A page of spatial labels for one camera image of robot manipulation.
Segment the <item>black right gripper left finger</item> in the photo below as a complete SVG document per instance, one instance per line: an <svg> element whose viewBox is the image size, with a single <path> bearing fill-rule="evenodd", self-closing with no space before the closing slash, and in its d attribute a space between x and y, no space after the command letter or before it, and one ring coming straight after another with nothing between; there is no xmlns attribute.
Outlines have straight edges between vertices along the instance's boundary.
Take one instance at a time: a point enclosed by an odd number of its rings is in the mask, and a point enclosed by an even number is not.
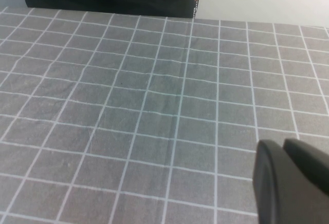
<svg viewBox="0 0 329 224"><path fill-rule="evenodd" d="M328 180L309 180L283 145L258 142L252 179L259 223L328 223Z"/></svg>

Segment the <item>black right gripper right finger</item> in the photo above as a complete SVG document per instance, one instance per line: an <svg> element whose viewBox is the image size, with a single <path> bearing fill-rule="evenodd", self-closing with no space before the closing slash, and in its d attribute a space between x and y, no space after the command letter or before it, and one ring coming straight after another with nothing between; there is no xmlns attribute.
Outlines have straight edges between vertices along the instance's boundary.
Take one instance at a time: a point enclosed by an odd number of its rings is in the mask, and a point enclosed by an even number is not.
<svg viewBox="0 0 329 224"><path fill-rule="evenodd" d="M298 139L285 139L283 149L309 180L328 180L328 154Z"/></svg>

